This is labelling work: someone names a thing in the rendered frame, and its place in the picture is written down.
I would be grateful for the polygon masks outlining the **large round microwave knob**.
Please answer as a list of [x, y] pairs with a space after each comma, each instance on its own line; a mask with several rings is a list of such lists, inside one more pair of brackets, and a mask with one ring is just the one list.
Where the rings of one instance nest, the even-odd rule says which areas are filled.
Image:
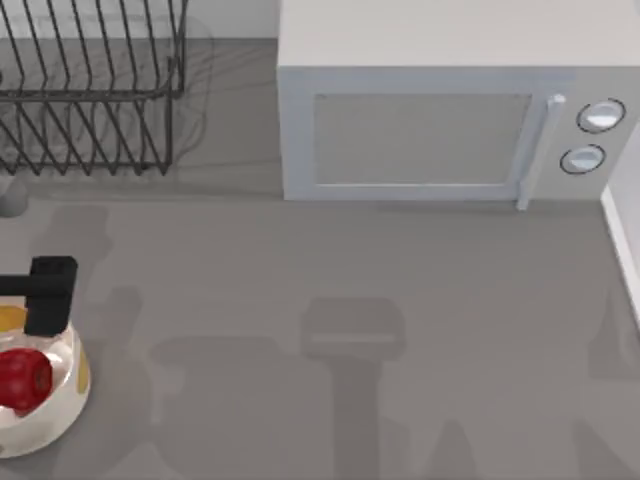
[[625, 105], [610, 98], [585, 105], [577, 115], [577, 125], [586, 133], [600, 134], [615, 128], [625, 116]]

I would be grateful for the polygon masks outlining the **microwave oven door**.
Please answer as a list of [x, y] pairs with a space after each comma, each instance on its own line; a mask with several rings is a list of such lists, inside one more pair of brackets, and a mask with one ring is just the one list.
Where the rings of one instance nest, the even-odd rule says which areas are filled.
[[284, 196], [513, 201], [543, 117], [537, 91], [437, 88], [281, 97]]

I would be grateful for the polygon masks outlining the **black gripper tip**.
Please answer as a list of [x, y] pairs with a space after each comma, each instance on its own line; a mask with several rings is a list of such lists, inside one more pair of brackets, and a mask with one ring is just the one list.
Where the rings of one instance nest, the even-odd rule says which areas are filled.
[[72, 256], [37, 256], [28, 274], [0, 275], [0, 297], [25, 299], [25, 335], [53, 338], [67, 329], [77, 272]]

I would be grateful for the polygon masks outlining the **pale microwave oven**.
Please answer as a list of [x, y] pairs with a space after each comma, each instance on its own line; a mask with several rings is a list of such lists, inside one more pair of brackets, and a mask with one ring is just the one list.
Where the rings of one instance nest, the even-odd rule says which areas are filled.
[[[281, 97], [330, 92], [537, 91], [566, 104], [532, 202], [596, 201], [640, 121], [640, 0], [281, 0]], [[617, 99], [625, 118], [590, 134], [587, 104]], [[568, 175], [559, 161], [595, 144], [605, 162]]]

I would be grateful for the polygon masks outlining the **small round microwave knob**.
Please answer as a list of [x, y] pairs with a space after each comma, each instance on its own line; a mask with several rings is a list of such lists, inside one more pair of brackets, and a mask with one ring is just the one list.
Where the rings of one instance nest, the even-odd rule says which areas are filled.
[[568, 175], [585, 175], [597, 170], [606, 160], [607, 154], [603, 148], [589, 144], [566, 151], [559, 165]]

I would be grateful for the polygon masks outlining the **red apple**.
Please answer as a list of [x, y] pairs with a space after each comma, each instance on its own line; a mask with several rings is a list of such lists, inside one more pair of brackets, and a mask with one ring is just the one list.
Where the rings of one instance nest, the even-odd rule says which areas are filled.
[[0, 406], [17, 416], [38, 408], [53, 389], [53, 367], [40, 350], [13, 348], [0, 352]]

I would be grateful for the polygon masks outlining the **white patterned bowl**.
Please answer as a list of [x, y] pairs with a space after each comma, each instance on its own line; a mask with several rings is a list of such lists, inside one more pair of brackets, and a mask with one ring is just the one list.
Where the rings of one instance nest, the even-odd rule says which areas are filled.
[[53, 338], [25, 335], [22, 331], [0, 335], [0, 352], [13, 348], [40, 350], [53, 367], [49, 397], [26, 416], [0, 406], [0, 459], [25, 456], [60, 438], [82, 413], [91, 389], [91, 369], [82, 340], [69, 323]]

